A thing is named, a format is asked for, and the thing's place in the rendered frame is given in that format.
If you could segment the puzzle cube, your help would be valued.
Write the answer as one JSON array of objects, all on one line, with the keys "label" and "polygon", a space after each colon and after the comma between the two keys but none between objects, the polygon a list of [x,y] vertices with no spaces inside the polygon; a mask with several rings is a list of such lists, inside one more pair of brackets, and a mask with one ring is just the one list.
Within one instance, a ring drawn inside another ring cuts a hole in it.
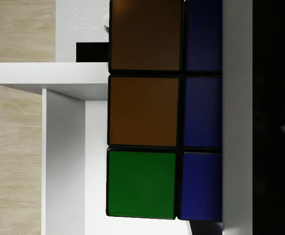
[{"label": "puzzle cube", "polygon": [[106,214],[222,221],[223,0],[110,0]]}]

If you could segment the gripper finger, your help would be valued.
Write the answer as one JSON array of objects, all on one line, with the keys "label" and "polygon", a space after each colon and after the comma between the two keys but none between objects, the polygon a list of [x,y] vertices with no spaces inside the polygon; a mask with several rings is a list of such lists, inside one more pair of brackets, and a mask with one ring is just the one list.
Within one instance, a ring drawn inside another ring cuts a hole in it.
[{"label": "gripper finger", "polygon": [[190,221],[192,235],[223,235],[222,223],[211,221]]}]

